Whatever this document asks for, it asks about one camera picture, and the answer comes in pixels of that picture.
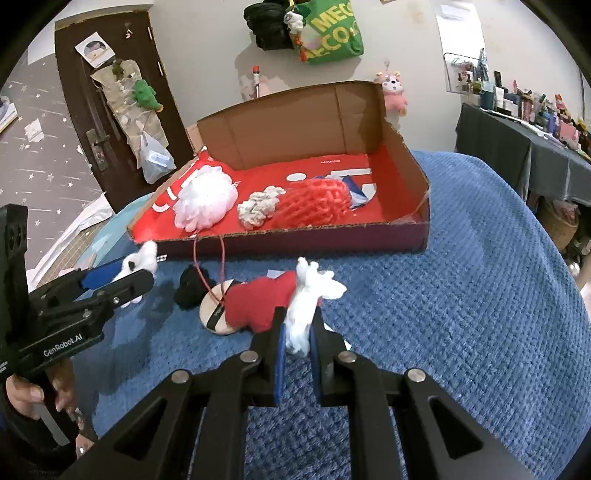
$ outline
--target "door handle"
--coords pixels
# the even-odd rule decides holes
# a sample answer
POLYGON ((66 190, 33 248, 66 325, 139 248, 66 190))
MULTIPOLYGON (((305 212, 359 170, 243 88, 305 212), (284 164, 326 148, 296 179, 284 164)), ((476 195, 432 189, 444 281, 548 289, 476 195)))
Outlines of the door handle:
POLYGON ((105 158, 105 152, 101 144, 109 139, 110 135, 103 135, 99 137, 94 128, 91 128, 86 132, 86 138, 90 144, 92 150, 92 156, 95 158, 96 166, 99 167, 99 171, 105 171, 109 167, 109 163, 105 158))
POLYGON ((96 140, 95 140, 95 145, 105 143, 109 139, 109 137, 111 137, 111 134, 106 134, 106 135, 103 135, 102 137, 99 137, 97 135, 96 140))

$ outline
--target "pink plush toy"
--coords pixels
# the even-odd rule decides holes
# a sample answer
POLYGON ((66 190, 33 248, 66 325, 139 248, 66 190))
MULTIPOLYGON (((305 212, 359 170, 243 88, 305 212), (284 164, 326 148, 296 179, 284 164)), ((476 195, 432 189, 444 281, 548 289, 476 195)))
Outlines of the pink plush toy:
POLYGON ((374 82, 381 83, 384 90, 386 110, 396 110, 400 116, 407 114, 408 100, 404 94, 404 87, 400 83, 400 73, 379 72, 374 82))

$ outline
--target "finger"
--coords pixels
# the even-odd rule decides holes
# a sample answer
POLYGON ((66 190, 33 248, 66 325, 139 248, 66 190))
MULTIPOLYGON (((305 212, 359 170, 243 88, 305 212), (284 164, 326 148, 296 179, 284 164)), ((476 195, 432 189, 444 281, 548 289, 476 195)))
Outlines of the finger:
POLYGON ((74 368, 71 360, 67 359, 50 367, 47 376, 55 391, 68 390, 74 384, 74 368))
POLYGON ((76 408, 76 395, 73 389, 60 390, 56 397, 56 410, 62 411, 64 408, 76 408))
POLYGON ((13 375, 8 378, 8 383, 12 388, 7 388, 11 392, 11 400, 23 403, 43 403, 43 390, 38 385, 33 385, 24 378, 13 375))

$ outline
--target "wooden door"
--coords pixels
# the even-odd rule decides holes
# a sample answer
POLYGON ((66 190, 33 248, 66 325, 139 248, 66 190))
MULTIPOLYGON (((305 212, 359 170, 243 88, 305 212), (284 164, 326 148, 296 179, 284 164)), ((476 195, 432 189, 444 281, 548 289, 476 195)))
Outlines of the wooden door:
POLYGON ((156 50, 148 12, 103 15, 56 30, 57 67, 72 123, 98 183, 113 209, 119 212, 129 202, 156 190, 168 176, 153 185, 144 180, 102 90, 90 78, 96 70, 75 50, 76 45, 94 32, 98 32, 115 52, 115 57, 99 68, 114 59, 135 60, 142 78, 156 91, 159 103, 164 105, 158 117, 176 167, 182 167, 194 154, 156 50), (96 132, 98 140, 94 143, 102 149, 104 157, 96 152, 96 147, 93 152, 87 137, 91 130, 96 132))

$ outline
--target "plastic bag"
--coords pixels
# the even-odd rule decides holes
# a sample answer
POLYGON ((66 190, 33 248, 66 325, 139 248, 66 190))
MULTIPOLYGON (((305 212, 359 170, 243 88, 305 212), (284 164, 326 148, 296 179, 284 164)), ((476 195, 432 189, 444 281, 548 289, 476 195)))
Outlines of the plastic bag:
POLYGON ((146 132, 142 132, 139 163, 142 166, 145 181, 150 185, 176 170, 173 156, 158 140, 149 136, 146 132))
POLYGON ((294 12, 304 17, 304 27, 299 29, 299 22, 294 22, 299 17, 293 15, 286 23, 290 28, 295 26, 295 34, 290 37, 301 61, 317 64, 363 55, 363 40, 351 2, 310 0, 297 4, 294 12))

